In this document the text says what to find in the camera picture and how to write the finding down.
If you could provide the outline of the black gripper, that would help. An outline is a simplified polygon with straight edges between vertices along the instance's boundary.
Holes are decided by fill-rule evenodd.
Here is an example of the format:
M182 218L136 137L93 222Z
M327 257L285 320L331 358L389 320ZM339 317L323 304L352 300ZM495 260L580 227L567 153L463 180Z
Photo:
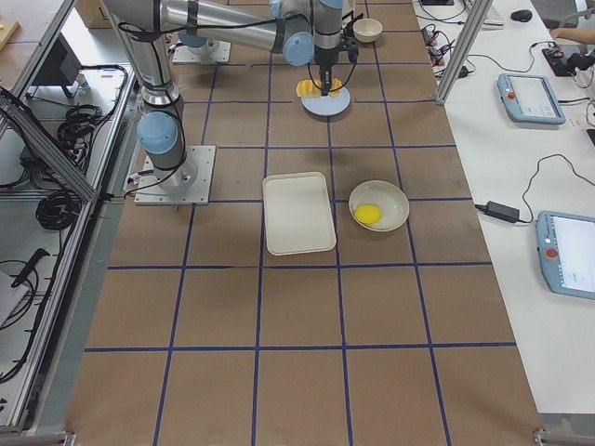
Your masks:
M314 47L314 60L319 66L319 87L322 96L332 96L333 74L332 68L338 61L338 46L332 48Z

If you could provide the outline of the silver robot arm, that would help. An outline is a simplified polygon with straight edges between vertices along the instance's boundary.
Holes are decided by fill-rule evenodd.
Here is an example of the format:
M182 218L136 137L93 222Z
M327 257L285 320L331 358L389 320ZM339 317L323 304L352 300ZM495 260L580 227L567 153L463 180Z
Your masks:
M231 44L280 54L292 66L316 64L317 76L297 85L308 111L333 116L347 109L350 92L332 74L352 41L343 32L340 1L272 1L268 17L212 1L106 1L106 13L140 82L146 107L137 135L152 162L156 183L181 190L197 177L182 124L183 99L169 69L165 38L190 64L227 61Z
M220 47L219 41L190 34L189 31L179 32L178 39L191 53L201 59L210 58Z

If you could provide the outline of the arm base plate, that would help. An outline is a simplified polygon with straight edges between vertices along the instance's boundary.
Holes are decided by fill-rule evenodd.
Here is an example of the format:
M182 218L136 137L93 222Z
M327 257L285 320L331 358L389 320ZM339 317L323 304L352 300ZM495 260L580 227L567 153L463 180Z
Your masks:
M172 58L176 65L215 65L227 63L231 54L231 43L207 40L200 47L178 46Z
M216 147L188 146L185 163L172 177L165 171L154 169L148 155L144 170L152 173L139 178L134 202L138 205L207 205L210 197Z

